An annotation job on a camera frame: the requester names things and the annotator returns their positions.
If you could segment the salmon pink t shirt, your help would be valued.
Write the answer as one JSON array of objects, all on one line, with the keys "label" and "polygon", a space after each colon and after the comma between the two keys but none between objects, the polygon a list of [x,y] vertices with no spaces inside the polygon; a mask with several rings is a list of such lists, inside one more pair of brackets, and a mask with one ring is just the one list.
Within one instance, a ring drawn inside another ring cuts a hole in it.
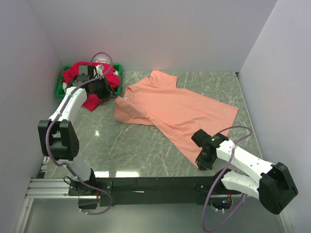
[{"label": "salmon pink t shirt", "polygon": [[192,164],[200,153],[191,137],[199,129],[214,135],[233,125],[238,108],[177,88],[177,77],[153,70],[115,99],[115,119],[156,126]]}]

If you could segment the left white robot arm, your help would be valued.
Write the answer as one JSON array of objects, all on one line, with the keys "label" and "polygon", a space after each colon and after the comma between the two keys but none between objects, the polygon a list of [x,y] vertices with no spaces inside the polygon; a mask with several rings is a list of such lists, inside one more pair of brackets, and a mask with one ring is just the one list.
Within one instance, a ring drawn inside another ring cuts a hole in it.
[{"label": "left white robot arm", "polygon": [[80,189],[86,195],[96,192],[97,183],[94,172],[83,159],[78,157],[79,140],[73,121],[89,95],[99,99],[116,98],[117,95],[106,79],[113,65],[105,67],[81,64],[78,73],[67,83],[63,100],[47,120],[38,123],[38,133],[43,155],[49,157],[56,166],[65,167]]}]

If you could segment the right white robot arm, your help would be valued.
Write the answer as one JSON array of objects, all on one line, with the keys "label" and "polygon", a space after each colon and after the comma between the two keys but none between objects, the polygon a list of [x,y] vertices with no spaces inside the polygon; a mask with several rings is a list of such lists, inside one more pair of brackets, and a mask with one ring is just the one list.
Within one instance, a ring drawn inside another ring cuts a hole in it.
[{"label": "right white robot arm", "polygon": [[242,171],[239,174],[224,167],[212,187],[217,193],[238,191],[260,201],[270,213],[278,215],[298,195],[298,189],[286,165],[262,160],[217,133],[214,136],[199,129],[191,137],[202,150],[195,162],[200,170],[211,169],[216,159],[224,160]]}]

